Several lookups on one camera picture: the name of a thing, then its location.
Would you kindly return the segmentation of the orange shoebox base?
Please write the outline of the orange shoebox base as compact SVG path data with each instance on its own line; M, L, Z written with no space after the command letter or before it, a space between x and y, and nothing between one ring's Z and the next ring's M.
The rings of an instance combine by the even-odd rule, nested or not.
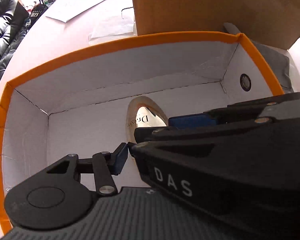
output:
M45 63L12 61L0 83L0 238L6 193L69 153L128 140L141 105L163 119L283 94L244 34L184 31L96 44Z

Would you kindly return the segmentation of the gold shoe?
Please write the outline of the gold shoe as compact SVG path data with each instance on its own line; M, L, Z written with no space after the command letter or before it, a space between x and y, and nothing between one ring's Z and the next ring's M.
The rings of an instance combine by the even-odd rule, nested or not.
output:
M129 104L126 114L126 138L128 147L136 144L134 132L140 127L164 127L168 117L164 111L147 96L137 96Z

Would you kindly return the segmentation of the large brown cardboard box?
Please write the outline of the large brown cardboard box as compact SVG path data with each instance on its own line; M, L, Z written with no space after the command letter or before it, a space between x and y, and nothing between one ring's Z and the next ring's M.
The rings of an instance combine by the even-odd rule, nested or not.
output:
M140 35L222 31L225 23L259 43L289 49L300 37L300 0L133 0Z

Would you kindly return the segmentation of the black leather sofa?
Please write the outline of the black leather sofa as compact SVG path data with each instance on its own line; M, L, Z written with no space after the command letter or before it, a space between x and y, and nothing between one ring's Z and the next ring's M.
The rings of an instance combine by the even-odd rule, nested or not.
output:
M47 9L39 3L27 12L18 0L0 0L0 80L21 41Z

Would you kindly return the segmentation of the white paper sheet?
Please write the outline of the white paper sheet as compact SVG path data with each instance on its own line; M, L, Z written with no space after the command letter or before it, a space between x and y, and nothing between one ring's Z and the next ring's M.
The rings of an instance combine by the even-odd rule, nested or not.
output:
M67 23L105 0L56 0L46 11L46 17Z

